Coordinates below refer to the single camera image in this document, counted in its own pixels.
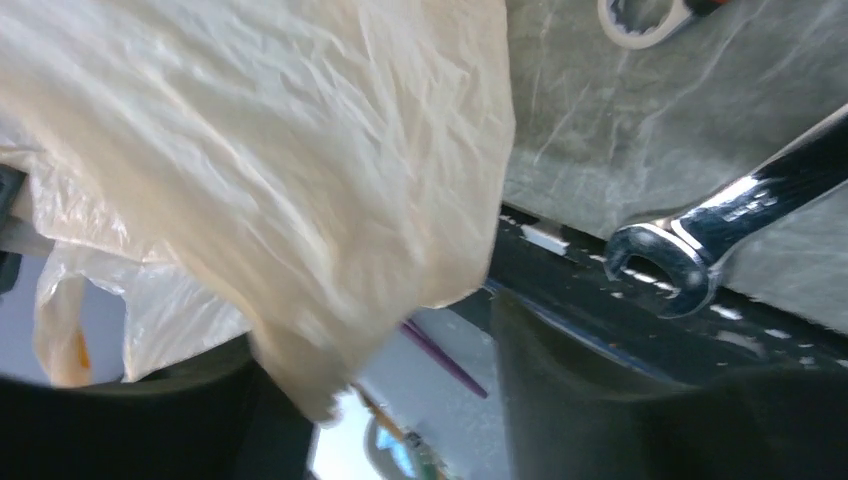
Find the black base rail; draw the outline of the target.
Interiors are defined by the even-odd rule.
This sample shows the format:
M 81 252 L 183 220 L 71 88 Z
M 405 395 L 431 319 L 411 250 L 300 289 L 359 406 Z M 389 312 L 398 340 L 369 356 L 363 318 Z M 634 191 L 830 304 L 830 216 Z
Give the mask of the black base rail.
M 615 281 L 603 243 L 502 207 L 483 287 L 451 309 L 490 329 L 495 294 L 509 291 L 560 330 L 655 378 L 700 384 L 731 368 L 847 370 L 846 338 L 723 289 L 694 315 L 660 319 L 671 295 L 661 271 L 633 260 Z

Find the silver combination wrench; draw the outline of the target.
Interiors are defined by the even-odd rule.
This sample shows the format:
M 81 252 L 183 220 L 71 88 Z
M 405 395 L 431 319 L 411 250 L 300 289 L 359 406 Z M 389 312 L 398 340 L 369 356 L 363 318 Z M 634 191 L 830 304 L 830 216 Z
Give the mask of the silver combination wrench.
M 676 289 L 660 317 L 691 315 L 712 301 L 726 261 L 748 237 L 846 181 L 847 108 L 841 106 L 711 196 L 618 228 L 605 246 L 605 273 L 616 279 L 631 258 L 643 258 Z

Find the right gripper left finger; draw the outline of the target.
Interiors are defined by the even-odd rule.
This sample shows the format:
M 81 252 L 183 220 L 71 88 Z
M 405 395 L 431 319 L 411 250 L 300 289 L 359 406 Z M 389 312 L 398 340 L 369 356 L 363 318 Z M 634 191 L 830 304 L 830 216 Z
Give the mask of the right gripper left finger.
M 243 336 L 135 383 L 1 382 L 5 479 L 307 479 L 313 432 Z

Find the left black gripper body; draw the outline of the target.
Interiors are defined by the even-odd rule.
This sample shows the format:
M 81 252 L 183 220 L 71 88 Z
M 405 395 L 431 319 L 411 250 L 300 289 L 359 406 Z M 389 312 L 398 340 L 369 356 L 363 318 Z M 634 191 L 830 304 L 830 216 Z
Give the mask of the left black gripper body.
M 1 166 L 1 233 L 11 225 L 12 209 L 21 192 L 26 174 L 12 167 Z M 21 265 L 22 256 L 12 253 L 7 247 L 1 248 L 1 294 L 14 289 Z

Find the translucent orange plastic bag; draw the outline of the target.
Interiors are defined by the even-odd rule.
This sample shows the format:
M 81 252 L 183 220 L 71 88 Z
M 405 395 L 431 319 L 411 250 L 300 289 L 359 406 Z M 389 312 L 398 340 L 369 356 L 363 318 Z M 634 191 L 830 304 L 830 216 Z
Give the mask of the translucent orange plastic bag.
M 136 379 L 243 331 L 326 421 L 396 326 L 488 271 L 515 134 L 501 1 L 5 1 L 1 160 L 54 247 L 34 349 L 91 380 L 85 281 Z

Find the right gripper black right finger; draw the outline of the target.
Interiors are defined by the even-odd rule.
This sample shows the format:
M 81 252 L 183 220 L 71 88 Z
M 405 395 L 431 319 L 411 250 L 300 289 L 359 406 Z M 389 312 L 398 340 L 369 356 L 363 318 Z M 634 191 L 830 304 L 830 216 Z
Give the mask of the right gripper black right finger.
M 845 370 L 653 378 L 496 295 L 492 333 L 518 479 L 843 479 Z

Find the red-handled adjustable wrench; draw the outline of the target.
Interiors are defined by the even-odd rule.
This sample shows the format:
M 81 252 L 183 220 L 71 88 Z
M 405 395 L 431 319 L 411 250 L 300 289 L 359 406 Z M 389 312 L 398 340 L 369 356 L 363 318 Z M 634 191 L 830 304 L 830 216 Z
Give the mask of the red-handled adjustable wrench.
M 651 12 L 637 7 L 638 1 L 598 0 L 597 17 L 605 35 L 628 50 L 656 46 L 689 24 L 714 13 L 725 0 L 674 0 L 667 9 Z

